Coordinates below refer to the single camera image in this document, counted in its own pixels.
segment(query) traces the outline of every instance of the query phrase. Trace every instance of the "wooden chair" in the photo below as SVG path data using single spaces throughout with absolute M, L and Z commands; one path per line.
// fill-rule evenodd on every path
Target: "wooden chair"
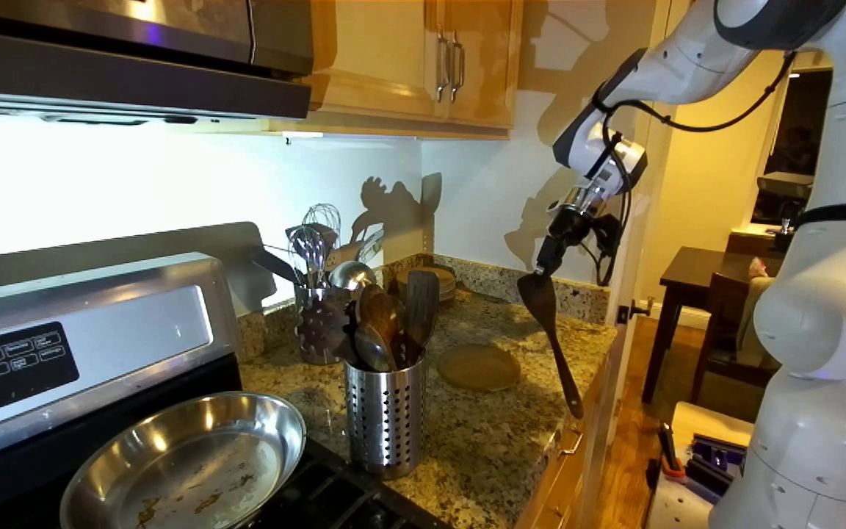
M 757 345 L 753 331 L 753 310 L 766 287 L 770 276 L 731 279 L 715 275 L 707 295 L 710 323 L 694 370 L 690 403 L 700 400 L 704 373 L 766 385 L 779 370 L 779 363 Z

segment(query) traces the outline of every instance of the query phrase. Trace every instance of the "stainless steel utensil holder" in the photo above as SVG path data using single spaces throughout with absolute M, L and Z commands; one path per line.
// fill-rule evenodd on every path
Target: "stainless steel utensil holder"
M 347 439 L 353 464 L 402 478 L 421 458 L 425 363 L 375 373 L 347 366 Z

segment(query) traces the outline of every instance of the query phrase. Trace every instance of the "white robot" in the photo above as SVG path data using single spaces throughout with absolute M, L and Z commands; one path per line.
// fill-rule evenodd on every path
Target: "white robot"
M 744 478 L 715 507 L 715 529 L 846 529 L 846 0 L 695 0 L 675 34 L 634 54 L 556 143 L 584 178 L 537 253 L 541 275 L 579 245 L 601 201 L 646 169 L 607 131 L 637 100 L 694 103 L 731 84 L 757 50 L 817 48 L 835 63 L 814 192 L 776 282 L 756 310 L 762 345 L 781 363 L 766 385 Z

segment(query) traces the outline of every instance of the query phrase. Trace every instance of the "frying pan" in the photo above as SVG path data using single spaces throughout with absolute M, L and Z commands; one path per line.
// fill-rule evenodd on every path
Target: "frying pan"
M 305 450 L 303 414 L 224 391 L 176 403 L 107 442 L 68 482 L 61 529 L 240 527 Z

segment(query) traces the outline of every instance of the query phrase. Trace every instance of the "stove control panel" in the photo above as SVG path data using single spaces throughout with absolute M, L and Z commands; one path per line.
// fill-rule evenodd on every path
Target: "stove control panel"
M 68 385 L 77 378 L 61 323 L 0 335 L 0 406 Z

